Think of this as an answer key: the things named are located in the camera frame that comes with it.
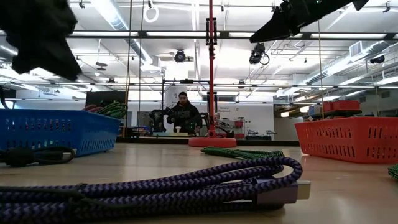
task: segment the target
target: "black jacket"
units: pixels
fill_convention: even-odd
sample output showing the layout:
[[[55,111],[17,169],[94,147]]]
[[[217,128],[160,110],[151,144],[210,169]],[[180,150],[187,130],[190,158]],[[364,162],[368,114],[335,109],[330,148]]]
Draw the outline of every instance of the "black jacket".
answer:
[[[191,103],[188,102],[185,106],[181,106],[180,103],[177,103],[171,111],[171,114],[167,117],[167,122],[169,124],[173,123],[172,118],[174,118],[174,132],[177,132],[175,129],[177,126],[181,127],[181,133],[195,133],[195,127],[202,127],[199,111]],[[191,121],[196,122],[193,128],[189,127]]]

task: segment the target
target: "red pole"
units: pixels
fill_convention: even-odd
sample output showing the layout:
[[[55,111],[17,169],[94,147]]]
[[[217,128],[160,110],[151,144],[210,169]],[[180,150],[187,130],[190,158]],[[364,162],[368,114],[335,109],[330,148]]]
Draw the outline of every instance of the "red pole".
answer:
[[[209,0],[209,37],[210,37],[210,45],[209,45],[209,60],[210,60],[210,120],[214,121],[214,71],[213,71],[213,61],[214,61],[214,55],[212,54],[213,52],[213,31],[214,31],[214,23],[213,23],[213,0]],[[214,124],[210,124],[210,130],[209,131],[214,131]]]

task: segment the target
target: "shelf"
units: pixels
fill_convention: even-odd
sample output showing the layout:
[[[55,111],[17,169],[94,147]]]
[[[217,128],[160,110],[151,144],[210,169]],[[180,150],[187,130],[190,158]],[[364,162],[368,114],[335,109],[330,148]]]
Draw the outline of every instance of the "shelf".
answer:
[[[345,117],[350,117],[352,115],[360,114],[362,111],[360,110],[336,110],[336,111],[328,111],[324,112],[324,117],[327,118],[329,116],[345,116]],[[322,118],[322,114],[313,114],[313,115],[308,115],[304,116],[304,119],[308,119],[309,117],[312,117],[313,119],[317,118]]]

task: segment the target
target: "plastic basket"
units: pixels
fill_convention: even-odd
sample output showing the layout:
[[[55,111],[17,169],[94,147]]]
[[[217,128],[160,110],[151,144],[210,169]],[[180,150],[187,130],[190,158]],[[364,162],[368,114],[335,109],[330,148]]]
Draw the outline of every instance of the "plastic basket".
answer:
[[[305,154],[367,164],[398,162],[398,118],[340,118],[295,127]]]
[[[0,110],[0,150],[67,146],[76,156],[114,147],[120,120],[87,111]]]

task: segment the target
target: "ceiling duct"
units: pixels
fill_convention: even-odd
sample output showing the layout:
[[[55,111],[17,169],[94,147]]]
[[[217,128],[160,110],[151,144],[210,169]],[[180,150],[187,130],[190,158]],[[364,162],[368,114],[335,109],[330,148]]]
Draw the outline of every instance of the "ceiling duct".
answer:
[[[396,42],[394,41],[379,41],[375,44],[371,44],[372,42],[362,42],[361,45],[358,43],[354,44],[350,48],[357,49],[358,46],[362,46],[361,53],[354,52],[347,52],[344,55],[338,57],[337,59],[327,63],[326,65],[322,66],[322,74],[320,71],[315,71],[309,75],[307,75],[306,79],[299,83],[299,85],[312,85],[317,81],[321,80],[322,78],[329,77],[334,75],[338,72],[341,72],[351,66],[357,64],[362,60],[367,60],[379,56],[384,50],[389,48],[390,46],[394,45]],[[277,97],[280,96],[287,96],[299,91],[300,88],[292,87],[286,90],[279,90],[277,92]]]
[[[119,11],[119,6],[114,0],[91,0],[91,4],[104,17],[104,19],[111,25],[114,30],[129,31],[129,26],[123,19]],[[127,42],[127,44],[130,42],[131,49],[136,55],[140,57],[140,60],[143,64],[152,64],[152,58],[141,47],[137,39],[125,39],[125,41]]]

